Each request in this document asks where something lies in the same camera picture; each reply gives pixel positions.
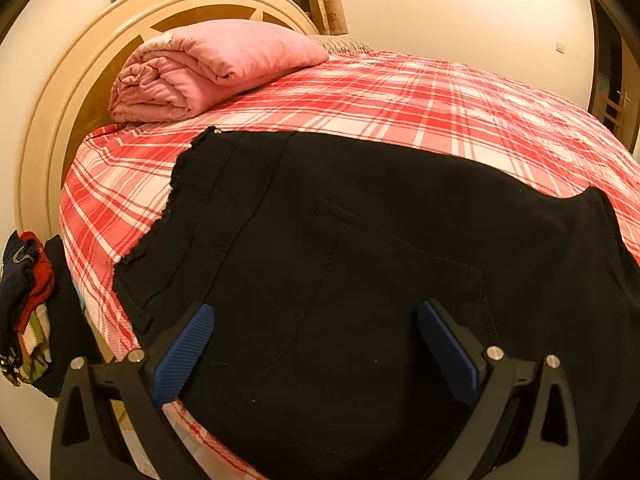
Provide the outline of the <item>brown wooden door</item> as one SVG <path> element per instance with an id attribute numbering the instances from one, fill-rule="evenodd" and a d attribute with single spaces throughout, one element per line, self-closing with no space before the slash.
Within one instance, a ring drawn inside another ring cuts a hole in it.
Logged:
<path id="1" fill-rule="evenodd" d="M 639 131 L 639 64 L 620 28 L 598 0 L 590 0 L 594 64 L 589 113 L 634 154 Z"/>

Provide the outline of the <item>red plaid bed sheet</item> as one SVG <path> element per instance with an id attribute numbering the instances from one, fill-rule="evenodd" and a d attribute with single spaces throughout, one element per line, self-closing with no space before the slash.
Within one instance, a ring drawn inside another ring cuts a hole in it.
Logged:
<path id="1" fill-rule="evenodd" d="M 209 126 L 314 131 L 482 162 L 553 196 L 603 190 L 628 249 L 639 249 L 639 166 L 590 114 L 484 70 L 390 52 L 335 55 L 182 122 L 83 126 L 63 181 L 70 273 L 115 356 L 136 342 L 114 264 L 160 216 L 178 154 Z"/>

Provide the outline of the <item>pile of colourful clothes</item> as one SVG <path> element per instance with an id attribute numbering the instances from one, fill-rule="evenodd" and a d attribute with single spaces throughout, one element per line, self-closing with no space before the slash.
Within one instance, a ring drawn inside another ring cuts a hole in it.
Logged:
<path id="1" fill-rule="evenodd" d="M 62 240 L 12 233 L 1 258 L 1 374 L 56 399 L 76 356 L 102 361 Z"/>

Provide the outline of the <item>striped grey pillow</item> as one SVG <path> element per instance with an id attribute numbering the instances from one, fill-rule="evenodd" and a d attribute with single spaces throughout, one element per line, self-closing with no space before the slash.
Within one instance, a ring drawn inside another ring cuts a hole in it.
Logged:
<path id="1" fill-rule="evenodd" d="M 308 38 L 329 55 L 370 53 L 372 49 L 349 35 L 309 35 Z"/>

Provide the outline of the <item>folded pink blanket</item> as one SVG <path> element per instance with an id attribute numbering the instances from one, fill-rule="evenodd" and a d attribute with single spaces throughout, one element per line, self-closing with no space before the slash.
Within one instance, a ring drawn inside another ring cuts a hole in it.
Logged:
<path id="1" fill-rule="evenodd" d="M 328 59 L 307 36 L 276 24 L 226 18 L 177 27 L 129 55 L 108 111 L 114 122 L 176 122 Z"/>

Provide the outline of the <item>black pants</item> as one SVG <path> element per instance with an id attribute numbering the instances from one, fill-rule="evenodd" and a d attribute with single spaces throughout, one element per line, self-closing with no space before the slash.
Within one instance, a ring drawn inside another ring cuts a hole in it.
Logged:
<path id="1" fill-rule="evenodd" d="M 639 267 L 605 192 L 539 193 L 460 157 L 301 132 L 219 132 L 114 269 L 148 346 L 216 324 L 181 401 L 270 479 L 421 479 L 469 416 L 418 307 L 484 346 L 558 356 L 585 479 L 639 474 Z"/>

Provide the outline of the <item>cream wooden headboard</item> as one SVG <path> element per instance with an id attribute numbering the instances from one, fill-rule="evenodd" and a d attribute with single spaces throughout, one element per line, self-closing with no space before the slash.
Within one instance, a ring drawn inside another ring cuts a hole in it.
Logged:
<path id="1" fill-rule="evenodd" d="M 108 124 L 113 80 L 126 57 L 166 30 L 248 18 L 318 32 L 293 0 L 118 0 L 70 45 L 40 90 L 17 155 L 14 218 L 43 240 L 58 234 L 62 183 L 82 138 Z"/>

